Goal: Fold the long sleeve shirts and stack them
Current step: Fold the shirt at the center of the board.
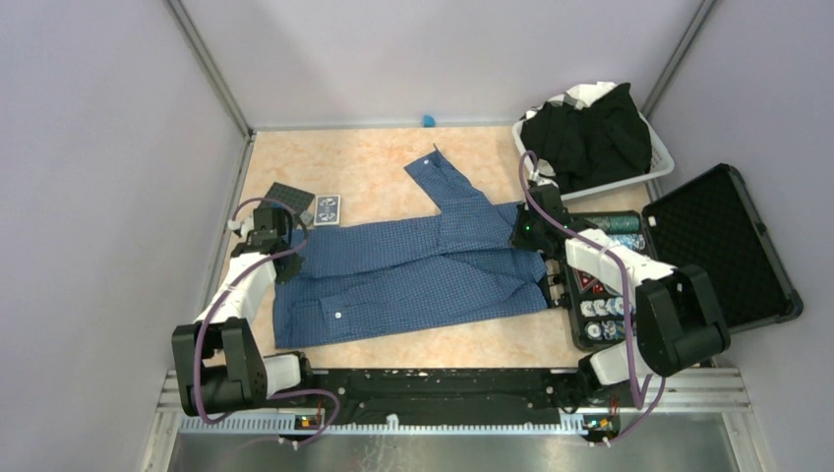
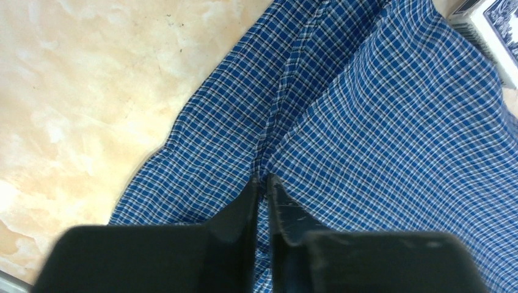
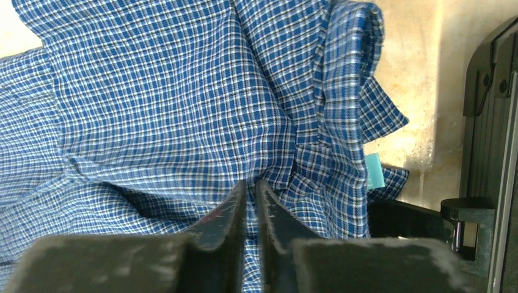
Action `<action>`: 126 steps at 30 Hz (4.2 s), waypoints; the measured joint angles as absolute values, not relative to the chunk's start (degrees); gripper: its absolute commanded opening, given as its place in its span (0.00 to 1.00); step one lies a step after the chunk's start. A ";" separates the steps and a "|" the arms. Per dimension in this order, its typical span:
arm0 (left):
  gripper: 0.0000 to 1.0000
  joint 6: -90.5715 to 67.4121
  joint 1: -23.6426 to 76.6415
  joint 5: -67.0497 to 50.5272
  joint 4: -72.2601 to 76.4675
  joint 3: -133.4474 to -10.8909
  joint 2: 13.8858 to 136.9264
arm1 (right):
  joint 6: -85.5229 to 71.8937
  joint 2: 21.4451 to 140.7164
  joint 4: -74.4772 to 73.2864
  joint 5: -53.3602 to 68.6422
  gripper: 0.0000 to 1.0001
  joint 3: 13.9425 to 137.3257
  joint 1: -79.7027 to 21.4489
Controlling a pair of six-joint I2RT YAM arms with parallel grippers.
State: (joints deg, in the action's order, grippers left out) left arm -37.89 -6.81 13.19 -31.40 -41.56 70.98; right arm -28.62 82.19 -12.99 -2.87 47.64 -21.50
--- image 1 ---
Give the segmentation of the blue checkered long sleeve shirt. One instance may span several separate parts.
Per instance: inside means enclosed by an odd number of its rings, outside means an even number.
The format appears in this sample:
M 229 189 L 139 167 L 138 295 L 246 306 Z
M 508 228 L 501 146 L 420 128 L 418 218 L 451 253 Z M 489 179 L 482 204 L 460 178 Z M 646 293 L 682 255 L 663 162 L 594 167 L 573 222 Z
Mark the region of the blue checkered long sleeve shirt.
M 542 311 L 547 269 L 509 239 L 515 204 L 492 204 L 440 152 L 406 166 L 432 216 L 309 234 L 275 288 L 274 344 L 296 349 Z

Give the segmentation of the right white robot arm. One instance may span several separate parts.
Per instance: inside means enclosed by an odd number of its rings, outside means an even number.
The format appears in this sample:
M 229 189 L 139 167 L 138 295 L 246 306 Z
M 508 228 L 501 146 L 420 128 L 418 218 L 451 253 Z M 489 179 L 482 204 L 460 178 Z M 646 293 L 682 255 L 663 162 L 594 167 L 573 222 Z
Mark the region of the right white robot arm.
M 668 378 L 726 351 L 731 334 L 709 274 L 636 252 L 592 223 L 575 218 L 554 184 L 521 181 L 513 245 L 583 271 L 623 299 L 625 338 L 580 360 L 579 397 L 602 405 L 629 382 L 643 390 L 650 377 Z

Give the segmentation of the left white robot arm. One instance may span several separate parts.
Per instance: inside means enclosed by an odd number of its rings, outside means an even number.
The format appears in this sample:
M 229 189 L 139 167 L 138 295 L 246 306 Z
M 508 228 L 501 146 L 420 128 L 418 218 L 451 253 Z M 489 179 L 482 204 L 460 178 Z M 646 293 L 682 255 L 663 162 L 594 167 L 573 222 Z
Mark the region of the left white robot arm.
M 266 198 L 228 229 L 240 241 L 208 306 L 175 327 L 172 352 L 186 415 L 209 424 L 232 412 L 262 408 L 278 393 L 292 406 L 309 403 L 315 380 L 298 351 L 265 357 L 252 332 L 264 296 L 298 275 L 308 230 L 288 206 Z

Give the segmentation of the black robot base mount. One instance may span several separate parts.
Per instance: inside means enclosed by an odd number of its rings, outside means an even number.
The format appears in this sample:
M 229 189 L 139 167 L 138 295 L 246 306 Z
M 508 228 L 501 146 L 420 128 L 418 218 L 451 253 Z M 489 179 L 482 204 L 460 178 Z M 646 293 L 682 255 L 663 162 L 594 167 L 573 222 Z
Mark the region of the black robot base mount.
M 574 369 L 331 369 L 315 371 L 269 407 L 310 408 L 334 424 L 509 426 L 560 422 L 581 408 L 630 407 L 628 387 L 591 387 Z

